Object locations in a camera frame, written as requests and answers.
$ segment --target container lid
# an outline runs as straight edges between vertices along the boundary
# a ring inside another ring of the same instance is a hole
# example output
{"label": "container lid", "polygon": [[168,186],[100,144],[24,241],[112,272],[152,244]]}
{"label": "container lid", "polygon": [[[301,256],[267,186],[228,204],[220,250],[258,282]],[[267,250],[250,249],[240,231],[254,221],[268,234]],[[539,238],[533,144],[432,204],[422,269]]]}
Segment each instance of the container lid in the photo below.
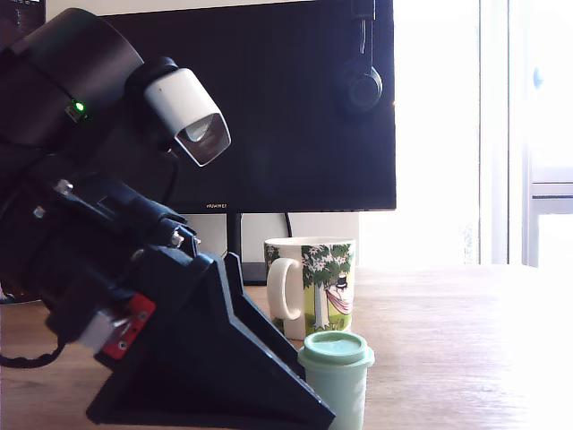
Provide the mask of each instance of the container lid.
{"label": "container lid", "polygon": [[374,351],[357,334],[343,331],[320,331],[304,340],[298,362],[314,371],[336,372],[370,367]]}

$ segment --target black monitor screen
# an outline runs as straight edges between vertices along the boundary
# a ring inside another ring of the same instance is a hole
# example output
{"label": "black monitor screen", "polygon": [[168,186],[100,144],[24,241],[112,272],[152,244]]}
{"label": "black monitor screen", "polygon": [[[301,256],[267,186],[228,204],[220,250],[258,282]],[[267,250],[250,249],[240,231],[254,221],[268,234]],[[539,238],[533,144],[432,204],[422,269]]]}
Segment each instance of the black monitor screen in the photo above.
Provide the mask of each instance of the black monitor screen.
{"label": "black monitor screen", "polygon": [[0,0],[0,50],[46,22],[44,0]]}
{"label": "black monitor screen", "polygon": [[144,60],[170,56],[193,70],[227,120],[230,148],[204,168],[183,160],[169,205],[186,213],[394,209],[393,9],[377,3],[383,93],[362,115],[338,103],[360,31],[350,0],[108,16]]}

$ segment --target mint green cup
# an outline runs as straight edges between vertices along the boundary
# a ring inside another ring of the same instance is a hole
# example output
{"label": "mint green cup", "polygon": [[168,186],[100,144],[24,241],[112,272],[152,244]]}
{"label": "mint green cup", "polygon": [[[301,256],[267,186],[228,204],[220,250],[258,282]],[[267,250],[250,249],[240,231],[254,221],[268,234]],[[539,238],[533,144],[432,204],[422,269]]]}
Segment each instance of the mint green cup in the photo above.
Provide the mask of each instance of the mint green cup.
{"label": "mint green cup", "polygon": [[361,430],[366,401],[366,374],[374,351],[366,340],[342,331],[320,331],[304,340],[298,362],[306,382],[337,415],[329,430]]}

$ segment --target white mug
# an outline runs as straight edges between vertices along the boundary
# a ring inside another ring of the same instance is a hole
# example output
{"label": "white mug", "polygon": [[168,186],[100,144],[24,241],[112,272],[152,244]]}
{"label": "white mug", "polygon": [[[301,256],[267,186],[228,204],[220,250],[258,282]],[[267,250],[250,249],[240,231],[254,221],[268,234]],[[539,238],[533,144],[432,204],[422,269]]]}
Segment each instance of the white mug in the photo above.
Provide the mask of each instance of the white mug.
{"label": "white mug", "polygon": [[265,241],[270,317],[287,338],[350,330],[355,249],[354,239],[336,237]]}

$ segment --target headphones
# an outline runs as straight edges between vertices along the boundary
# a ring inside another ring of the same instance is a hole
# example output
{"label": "headphones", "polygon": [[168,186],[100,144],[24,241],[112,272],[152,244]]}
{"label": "headphones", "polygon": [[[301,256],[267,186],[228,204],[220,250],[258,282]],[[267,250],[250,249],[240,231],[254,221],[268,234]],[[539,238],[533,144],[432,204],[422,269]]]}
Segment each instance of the headphones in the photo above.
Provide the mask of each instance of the headphones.
{"label": "headphones", "polygon": [[343,67],[341,91],[343,106],[353,114],[372,110],[382,97],[382,78],[373,66],[373,22],[375,0],[352,0],[353,21],[360,23],[353,57]]}

